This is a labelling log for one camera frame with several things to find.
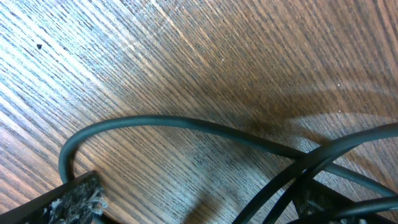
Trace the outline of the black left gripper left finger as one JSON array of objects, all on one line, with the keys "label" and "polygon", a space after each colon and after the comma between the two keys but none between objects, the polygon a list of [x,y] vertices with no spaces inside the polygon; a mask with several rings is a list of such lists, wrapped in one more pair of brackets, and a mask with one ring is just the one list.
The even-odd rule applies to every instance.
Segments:
[{"label": "black left gripper left finger", "polygon": [[1,215],[1,224],[91,223],[106,207],[95,171],[87,172]]}]

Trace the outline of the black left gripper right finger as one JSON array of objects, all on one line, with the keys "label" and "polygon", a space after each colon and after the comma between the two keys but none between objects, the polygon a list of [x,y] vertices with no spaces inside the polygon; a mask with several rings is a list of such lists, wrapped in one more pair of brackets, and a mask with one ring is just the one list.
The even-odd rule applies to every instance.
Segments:
[{"label": "black left gripper right finger", "polygon": [[[333,208],[340,208],[344,205],[351,205],[354,203],[351,199],[341,195],[331,188],[312,180],[308,188],[300,195],[295,196],[293,203],[298,215],[298,218],[305,218],[309,215],[320,213],[325,210]],[[327,221],[326,223],[336,224],[360,224],[360,223],[390,223],[390,221],[380,215],[371,215],[371,219],[363,219],[361,217],[349,217],[341,220]]]}]

